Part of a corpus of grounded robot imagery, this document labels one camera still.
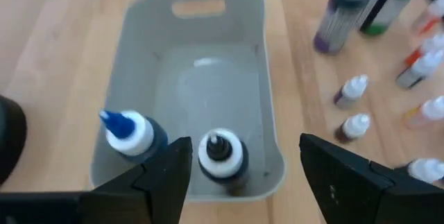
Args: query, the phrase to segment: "blue nozzle cap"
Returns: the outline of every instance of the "blue nozzle cap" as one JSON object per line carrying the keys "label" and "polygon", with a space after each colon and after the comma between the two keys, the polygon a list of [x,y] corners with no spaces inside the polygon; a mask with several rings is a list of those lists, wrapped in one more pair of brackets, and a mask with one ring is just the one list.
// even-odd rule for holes
{"label": "blue nozzle cap", "polygon": [[99,113],[105,127],[117,138],[125,139],[134,132],[136,124],[133,120],[125,117],[119,112],[102,110]]}

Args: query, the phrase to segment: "white bottle cap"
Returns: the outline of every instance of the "white bottle cap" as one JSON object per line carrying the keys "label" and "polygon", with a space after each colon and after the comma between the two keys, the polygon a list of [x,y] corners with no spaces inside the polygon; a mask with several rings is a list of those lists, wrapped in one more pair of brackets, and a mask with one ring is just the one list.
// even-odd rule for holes
{"label": "white bottle cap", "polygon": [[[208,139],[211,139],[210,137],[214,134],[227,139],[232,147],[231,156],[222,162],[212,160],[207,153]],[[236,134],[224,128],[217,128],[210,130],[202,137],[198,147],[198,158],[202,167],[215,178],[228,178],[241,168],[244,153],[241,141]]]}
{"label": "white bottle cap", "polygon": [[147,151],[154,140],[154,129],[151,123],[141,114],[134,110],[120,112],[124,117],[135,123],[135,130],[131,136],[125,139],[115,137],[109,130],[106,130],[106,139],[113,149],[124,155],[135,156]]}
{"label": "white bottle cap", "polygon": [[443,61],[444,51],[426,53],[423,57],[411,66],[412,73],[418,76],[428,76],[432,74]]}
{"label": "white bottle cap", "polygon": [[354,139],[365,135],[369,127],[370,117],[367,114],[357,114],[345,121],[343,131],[347,137]]}
{"label": "white bottle cap", "polygon": [[435,36],[424,40],[421,45],[423,53],[437,52],[444,49],[444,34],[439,33]]}
{"label": "white bottle cap", "polygon": [[415,160],[407,170],[411,177],[430,184],[444,178],[444,162],[435,158]]}
{"label": "white bottle cap", "polygon": [[437,17],[444,16],[444,0],[434,0],[428,10]]}
{"label": "white bottle cap", "polygon": [[342,94],[347,98],[356,100],[360,98],[366,91],[368,85],[368,77],[363,74],[355,76],[345,83],[342,88]]}
{"label": "white bottle cap", "polygon": [[422,113],[430,120],[440,120],[444,118],[444,96],[428,100],[421,107]]}

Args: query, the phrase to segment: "wooden surface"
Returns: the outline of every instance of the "wooden surface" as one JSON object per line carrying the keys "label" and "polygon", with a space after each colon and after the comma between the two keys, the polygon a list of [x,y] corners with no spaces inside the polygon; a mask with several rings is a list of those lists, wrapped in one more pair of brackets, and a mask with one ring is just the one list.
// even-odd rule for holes
{"label": "wooden surface", "polygon": [[[0,93],[28,117],[28,141],[2,191],[88,188],[97,112],[104,102],[126,7],[132,0],[0,0]],[[310,132],[334,141],[348,116],[368,112],[368,134],[347,149],[387,166],[414,157],[444,158],[442,123],[408,130],[401,115],[444,93],[442,70],[411,91],[394,83],[400,63],[419,41],[407,26],[425,5],[413,0],[375,40],[353,33],[336,57],[311,45],[327,0],[266,0],[267,44],[277,135],[288,164],[284,185],[263,201],[188,204],[182,223],[324,223],[305,179],[298,139]],[[359,104],[340,111],[336,90],[357,74],[371,85]]]}

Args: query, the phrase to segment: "black nozzle cap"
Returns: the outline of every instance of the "black nozzle cap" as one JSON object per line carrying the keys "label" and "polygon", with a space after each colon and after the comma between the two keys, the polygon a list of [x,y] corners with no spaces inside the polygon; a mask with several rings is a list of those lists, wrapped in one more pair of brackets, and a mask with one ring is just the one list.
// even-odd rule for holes
{"label": "black nozzle cap", "polygon": [[207,141],[207,154],[211,160],[223,161],[231,156],[232,147],[230,142],[219,136],[210,135]]}

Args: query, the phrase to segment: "bin handle cutout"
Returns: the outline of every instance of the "bin handle cutout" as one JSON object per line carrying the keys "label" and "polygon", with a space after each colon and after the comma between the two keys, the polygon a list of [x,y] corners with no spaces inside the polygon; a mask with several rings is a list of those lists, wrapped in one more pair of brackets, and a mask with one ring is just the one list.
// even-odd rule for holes
{"label": "bin handle cutout", "polygon": [[178,0],[171,9],[181,19],[215,17],[225,12],[225,0]]}

